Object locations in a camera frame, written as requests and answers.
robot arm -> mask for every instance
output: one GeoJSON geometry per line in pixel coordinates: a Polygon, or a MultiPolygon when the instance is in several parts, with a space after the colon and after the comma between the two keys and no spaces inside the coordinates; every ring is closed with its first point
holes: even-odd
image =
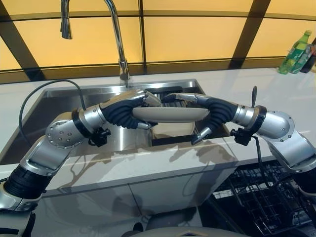
{"type": "Polygon", "coordinates": [[[300,191],[308,198],[308,214],[316,226],[316,151],[314,146],[295,130],[290,115],[280,111],[267,111],[263,106],[253,108],[192,93],[169,94],[162,102],[175,100],[194,102],[210,110],[208,125],[193,137],[193,145],[229,121],[243,127],[231,131],[237,143],[247,146],[255,133],[262,137],[268,143],[271,153],[292,174],[300,191]]]}
{"type": "Polygon", "coordinates": [[[161,102],[150,92],[131,90],[86,110],[60,114],[25,154],[8,180],[0,183],[0,236],[30,232],[35,218],[32,211],[42,193],[71,150],[84,138],[98,147],[106,144],[111,133],[102,126],[107,122],[134,129],[151,128],[153,124],[132,116],[133,108],[144,105],[157,107],[161,102]]]}

plastic bottle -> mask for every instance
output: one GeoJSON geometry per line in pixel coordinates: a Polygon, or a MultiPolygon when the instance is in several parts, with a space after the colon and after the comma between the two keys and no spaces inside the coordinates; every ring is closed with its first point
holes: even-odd
{"type": "Polygon", "coordinates": [[[312,34],[311,31],[305,31],[304,35],[292,46],[287,57],[282,62],[278,69],[279,73],[287,74],[291,71],[295,63],[300,59],[307,47],[308,37],[312,34]]]}
{"type": "Polygon", "coordinates": [[[315,62],[316,62],[316,51],[311,55],[311,57],[307,60],[306,64],[302,67],[300,71],[303,73],[308,73],[312,69],[315,62]]]}
{"type": "Polygon", "coordinates": [[[302,69],[302,67],[305,65],[307,60],[312,55],[312,48],[313,46],[311,44],[307,44],[307,47],[304,53],[299,58],[299,60],[295,63],[295,65],[292,67],[292,69],[290,70],[290,73],[297,74],[302,69]]]}

white plate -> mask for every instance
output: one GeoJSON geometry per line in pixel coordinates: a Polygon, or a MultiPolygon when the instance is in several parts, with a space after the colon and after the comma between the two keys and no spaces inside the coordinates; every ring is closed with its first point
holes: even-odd
{"type": "Polygon", "coordinates": [[[181,107],[138,107],[133,109],[135,118],[148,122],[195,122],[202,120],[208,109],[181,107]]]}

faucet spout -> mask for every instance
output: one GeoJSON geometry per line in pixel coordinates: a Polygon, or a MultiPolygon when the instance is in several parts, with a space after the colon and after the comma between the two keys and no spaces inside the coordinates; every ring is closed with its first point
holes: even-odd
{"type": "Polygon", "coordinates": [[[61,26],[60,32],[62,38],[72,39],[70,21],[69,21],[69,0],[61,0],[61,26]]]}
{"type": "MultiPolygon", "coordinates": [[[[72,39],[70,21],[69,21],[69,1],[70,0],[61,0],[61,27],[60,31],[62,33],[62,37],[65,39],[72,39]]],[[[119,64],[119,78],[125,82],[127,86],[127,81],[130,79],[129,69],[127,59],[124,55],[123,42],[120,34],[119,28],[119,18],[117,9],[112,0],[104,0],[107,4],[112,18],[115,40],[118,47],[118,64],[119,64]]]]}

sink basin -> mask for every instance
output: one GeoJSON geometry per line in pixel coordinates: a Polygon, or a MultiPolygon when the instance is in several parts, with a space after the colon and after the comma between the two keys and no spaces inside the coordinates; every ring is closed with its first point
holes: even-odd
{"type": "MultiPolygon", "coordinates": [[[[121,85],[82,86],[82,92],[86,106],[89,107],[104,102],[127,89],[121,85]]],[[[135,83],[135,89],[148,89],[158,97],[163,97],[172,92],[201,93],[202,89],[194,79],[176,80],[168,82],[135,83]]],[[[44,90],[37,101],[33,104],[23,120],[23,129],[30,140],[34,143],[44,135],[47,126],[61,113],[70,112],[74,108],[81,107],[78,91],[73,87],[49,88],[44,90]]],[[[195,133],[203,128],[203,121],[196,122],[195,133]]],[[[191,136],[169,137],[152,139],[151,131],[141,129],[126,129],[112,124],[106,124],[112,135],[108,137],[108,143],[100,148],[88,145],[87,141],[74,148],[71,156],[91,155],[113,151],[126,151],[135,148],[159,146],[171,143],[190,141],[191,136]]],[[[226,127],[220,127],[209,138],[228,136],[226,127]]],[[[22,139],[19,130],[11,136],[7,145],[0,153],[0,164],[19,163],[29,149],[22,139]]]]}

